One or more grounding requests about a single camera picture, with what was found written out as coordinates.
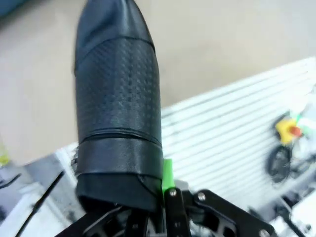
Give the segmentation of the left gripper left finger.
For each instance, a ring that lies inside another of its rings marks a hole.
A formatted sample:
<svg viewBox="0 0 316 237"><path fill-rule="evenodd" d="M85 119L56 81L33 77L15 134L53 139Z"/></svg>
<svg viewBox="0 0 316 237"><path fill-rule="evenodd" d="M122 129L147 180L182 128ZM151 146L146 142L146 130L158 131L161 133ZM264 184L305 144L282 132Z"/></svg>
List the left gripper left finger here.
<svg viewBox="0 0 316 237"><path fill-rule="evenodd" d="M149 212L124 206L89 212L58 237L145 237Z"/></svg>

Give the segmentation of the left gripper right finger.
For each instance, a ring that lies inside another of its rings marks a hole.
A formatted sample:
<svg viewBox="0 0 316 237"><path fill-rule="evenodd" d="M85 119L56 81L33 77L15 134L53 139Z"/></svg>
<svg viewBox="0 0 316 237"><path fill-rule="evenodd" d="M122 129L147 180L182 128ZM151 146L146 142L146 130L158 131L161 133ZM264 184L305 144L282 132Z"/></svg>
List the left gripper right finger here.
<svg viewBox="0 0 316 237"><path fill-rule="evenodd" d="M166 231L169 237L190 237L190 222L224 237L274 237L270 224L252 216L210 190L192 194L175 185L171 159L162 172Z"/></svg>

